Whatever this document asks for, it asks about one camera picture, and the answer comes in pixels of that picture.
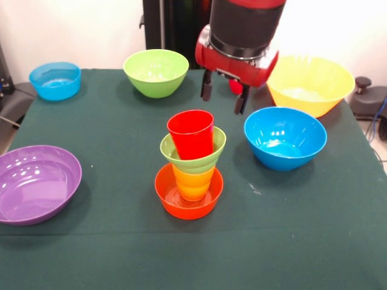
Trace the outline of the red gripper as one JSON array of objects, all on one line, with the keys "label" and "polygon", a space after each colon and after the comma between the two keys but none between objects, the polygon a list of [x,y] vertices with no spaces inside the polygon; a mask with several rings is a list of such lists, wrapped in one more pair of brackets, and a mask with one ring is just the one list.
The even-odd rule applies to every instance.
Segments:
[{"label": "red gripper", "polygon": [[234,113],[244,113],[249,98],[250,86],[263,85],[278,61],[279,51],[275,46],[269,45],[261,55],[251,60],[233,59],[221,54],[210,43],[210,25],[201,30],[195,48],[197,64],[206,70],[203,74],[200,97],[208,102],[212,93],[212,72],[224,74],[229,79],[242,83],[242,92],[237,96]]}]

